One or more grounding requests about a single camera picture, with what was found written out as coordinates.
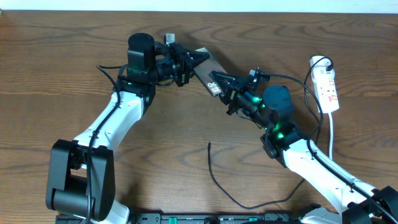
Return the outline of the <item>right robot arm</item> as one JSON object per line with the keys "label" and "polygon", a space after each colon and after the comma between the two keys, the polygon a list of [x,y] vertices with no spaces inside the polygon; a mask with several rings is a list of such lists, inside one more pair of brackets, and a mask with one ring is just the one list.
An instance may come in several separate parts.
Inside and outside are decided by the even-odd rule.
{"label": "right robot arm", "polygon": [[258,84],[269,81],[272,74],[253,70],[246,77],[237,77],[214,70],[209,76],[221,92],[220,100],[228,106],[227,113],[243,113],[263,128],[261,142],[267,155],[303,177],[336,210],[330,219],[308,212],[300,222],[397,223],[397,191],[390,186],[379,190],[325,155],[312,135],[305,134],[294,121],[286,86],[269,86],[262,95],[256,94]]}

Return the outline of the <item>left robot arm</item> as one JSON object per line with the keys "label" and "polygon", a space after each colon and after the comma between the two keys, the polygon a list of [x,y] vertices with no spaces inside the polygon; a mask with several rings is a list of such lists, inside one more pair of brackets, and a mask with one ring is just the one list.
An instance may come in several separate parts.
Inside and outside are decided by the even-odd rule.
{"label": "left robot arm", "polygon": [[130,223],[131,209],[115,198],[114,153],[152,104],[157,86],[189,83],[193,69],[209,59],[204,51],[157,42],[146,33],[128,38],[127,64],[111,79],[111,99],[93,123],[73,140],[59,139],[50,151],[45,204],[80,217],[82,223]]}

